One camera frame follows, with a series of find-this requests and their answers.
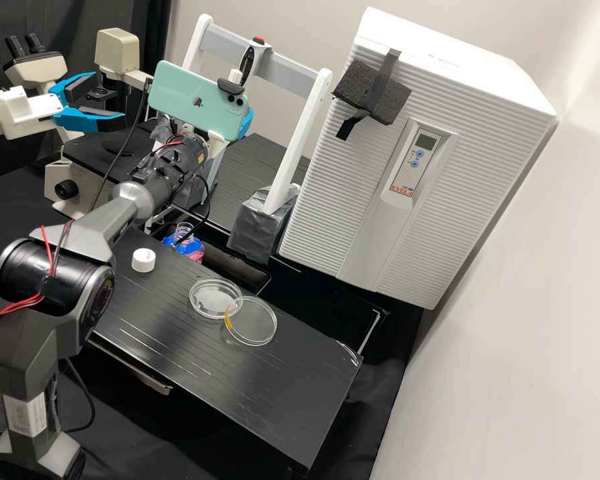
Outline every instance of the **petri dish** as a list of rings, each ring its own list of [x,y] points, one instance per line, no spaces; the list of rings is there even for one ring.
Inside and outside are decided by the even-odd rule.
[[[225,326],[241,343],[260,347],[271,341],[278,328],[278,320],[271,307],[257,297],[239,297],[240,309],[226,312]]]
[[[241,295],[235,283],[221,278],[198,280],[189,290],[193,309],[203,317],[214,320],[225,318],[225,313],[232,316],[240,310],[238,298]]]

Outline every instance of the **white bottle cap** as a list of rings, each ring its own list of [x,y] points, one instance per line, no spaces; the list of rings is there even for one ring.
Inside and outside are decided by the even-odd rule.
[[[231,83],[235,83],[236,85],[240,85],[240,80],[242,80],[242,72],[238,69],[231,69],[229,72],[229,78],[227,79]]]
[[[133,252],[131,268],[140,273],[148,273],[155,267],[155,252],[151,249],[138,249]]]

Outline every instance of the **gray robotic arm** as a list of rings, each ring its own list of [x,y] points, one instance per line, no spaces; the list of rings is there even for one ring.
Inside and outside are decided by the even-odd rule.
[[[57,360],[80,352],[109,304],[115,286],[112,246],[130,225],[168,203],[206,158],[205,143],[196,135],[149,154],[132,180],[116,185],[109,202],[73,222],[52,275],[41,229],[2,252],[0,310],[38,292],[44,300],[0,320],[0,391],[7,416],[0,479],[81,475],[84,454],[58,418]],[[63,229],[45,229],[51,245],[60,243]]]

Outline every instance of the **white sticker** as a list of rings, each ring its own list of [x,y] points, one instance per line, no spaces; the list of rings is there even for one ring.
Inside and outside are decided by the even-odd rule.
[[[42,392],[30,401],[2,396],[9,430],[34,438],[47,428],[47,404]]]

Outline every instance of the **mint green iphone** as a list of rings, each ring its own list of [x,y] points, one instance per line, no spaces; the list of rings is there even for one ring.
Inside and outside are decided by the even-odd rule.
[[[155,69],[149,105],[200,130],[213,130],[225,140],[234,141],[248,104],[242,87],[231,86],[236,87],[233,93],[222,90],[219,82],[162,60]]]

